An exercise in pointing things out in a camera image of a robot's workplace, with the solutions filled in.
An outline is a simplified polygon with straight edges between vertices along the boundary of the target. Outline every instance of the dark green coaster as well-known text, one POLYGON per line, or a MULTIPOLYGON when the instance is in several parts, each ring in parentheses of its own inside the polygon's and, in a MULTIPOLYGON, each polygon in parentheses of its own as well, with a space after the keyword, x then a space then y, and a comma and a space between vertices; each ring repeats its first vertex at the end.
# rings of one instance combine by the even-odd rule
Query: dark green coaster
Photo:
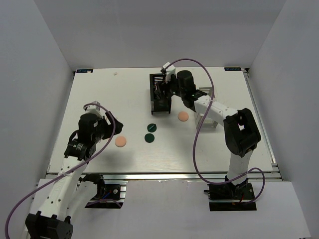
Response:
POLYGON ((146 141, 147 143, 152 143, 152 142, 154 141, 155 137, 154 137, 153 134, 147 133, 147 134, 145 134, 144 139, 145 139, 145 141, 146 141))
POLYGON ((148 125, 148 132, 154 133, 157 130, 156 124, 150 123, 148 125))

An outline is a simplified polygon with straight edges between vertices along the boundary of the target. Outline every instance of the purple cable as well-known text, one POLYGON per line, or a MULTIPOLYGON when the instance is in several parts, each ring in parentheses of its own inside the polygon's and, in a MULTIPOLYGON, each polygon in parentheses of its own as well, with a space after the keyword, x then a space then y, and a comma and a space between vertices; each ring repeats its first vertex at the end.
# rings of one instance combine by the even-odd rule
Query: purple cable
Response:
POLYGON ((111 134, 111 137, 109 138, 109 140, 106 142, 106 144, 100 149, 100 151, 98 151, 96 154, 94 154, 90 159, 84 161, 83 163, 71 168, 69 171, 65 172, 65 174, 61 174, 59 176, 57 176, 56 178, 52 179, 51 181, 47 182, 46 184, 43 184, 41 187, 38 187, 37 189, 35 189, 34 191, 30 192, 28 195, 26 195, 24 198, 22 198, 13 208, 12 210, 10 211, 7 219, 6 219, 6 222, 5 222, 5 229, 4 229, 4 234, 5 234, 5 238, 6 239, 10 239, 10 236, 9 236, 9 222, 10 222, 10 219, 13 215, 13 213, 15 212, 15 210, 20 206, 21 203, 23 203, 27 198, 31 197, 33 194, 35 194, 36 192, 40 191, 42 188, 45 188, 46 186, 60 180, 61 178, 65 177, 66 174, 69 174, 71 173, 72 171, 75 171, 77 170, 78 168, 82 167, 84 164, 87 164, 89 163, 92 159, 94 159, 96 156, 98 156, 108 145, 109 143, 111 142, 114 134, 115 134, 115 120, 114 120, 114 117, 113 115, 106 109, 104 108, 103 106, 101 105, 98 105, 96 103, 89 103, 89 104, 86 104, 84 107, 87 107, 87 106, 98 106, 100 108, 102 108, 103 110, 105 110, 105 112, 111 117, 112 119, 112 123, 113 123, 113 131, 112 131, 112 134, 111 134))
POLYGON ((254 202, 254 201, 255 201, 256 199, 258 199, 258 198, 260 197, 260 195, 262 194, 262 192, 263 192, 263 190, 264 190, 264 187, 265 187, 265 183, 266 183, 265 174, 264 174, 264 172, 263 172, 260 168, 256 168, 256 167, 255 167, 255 168, 251 168, 250 170, 247 171, 247 173, 243 173, 243 174, 239 175, 238 177, 235 177, 235 178, 233 178, 233 179, 230 179, 230 180, 225 181, 225 182, 220 182, 220 183, 215 183, 215 182, 208 181, 207 179, 205 179, 205 178, 200 174, 200 172, 199 172, 199 170, 198 170, 198 167, 197 167, 197 164, 196 164, 196 158, 195 158, 196 144, 197 144, 197 140, 198 140, 198 136, 199 136, 200 129, 201 129, 203 123, 204 123, 205 118, 206 118, 207 115, 208 115, 208 112, 209 112, 209 109, 211 108, 211 105, 213 104, 213 99, 214 99, 214 94, 215 94, 215 87, 214 87, 213 79, 211 78, 211 76, 210 76, 208 70, 206 69, 206 67, 204 67, 203 64, 201 64, 201 63, 200 63, 199 61, 197 61, 197 60, 190 59, 190 58, 181 58, 181 59, 178 59, 178 60, 173 61, 172 63, 170 63, 168 66, 165 67, 165 70, 166 70, 168 67, 170 67, 171 65, 173 65, 174 63, 178 62, 178 61, 192 61, 192 62, 195 62, 195 63, 197 63, 198 65, 200 65, 200 66, 204 69, 204 71, 207 73, 207 75, 208 75, 208 77, 209 77, 209 80, 210 80, 210 82, 211 82, 211 86, 212 86, 211 101, 210 101, 210 103, 209 103, 209 105, 208 105, 208 107, 207 107, 207 110, 206 110, 206 112, 205 112, 203 118, 201 119, 201 122, 200 122, 200 124, 199 124, 199 127, 198 127, 197 132, 196 132, 196 135, 195 135, 194 144, 193 144, 193 153, 192 153, 192 154, 193 154, 193 163, 194 163, 194 167, 195 167, 196 173, 198 174, 198 176, 200 177, 201 180, 203 180, 204 182, 206 182, 206 183, 208 183, 208 184, 212 184, 212 185, 223 185, 223 184, 231 183, 231 182, 233 182, 233 181, 235 181, 235 180, 237 180, 237 179, 239 179, 239 178, 241 178, 241 177, 244 177, 245 175, 247 175, 248 173, 250 173, 250 172, 253 171, 253 170, 258 170, 258 171, 261 172, 261 174, 262 174, 262 176, 263 176, 263 186, 262 186, 262 188, 261 188, 259 194, 258 194, 253 200, 251 200, 251 201, 249 201, 249 202, 247 202, 247 203, 245 203, 245 204, 254 202))
POLYGON ((105 198, 105 199, 100 199, 98 201, 95 201, 95 202, 92 202, 92 203, 88 203, 86 206, 90 206, 90 205, 93 205, 93 204, 96 204, 96 203, 99 203, 99 202, 107 202, 107 201, 112 201, 114 203, 116 203, 120 208, 122 207, 121 204, 119 204, 118 201, 112 199, 112 198, 105 198))

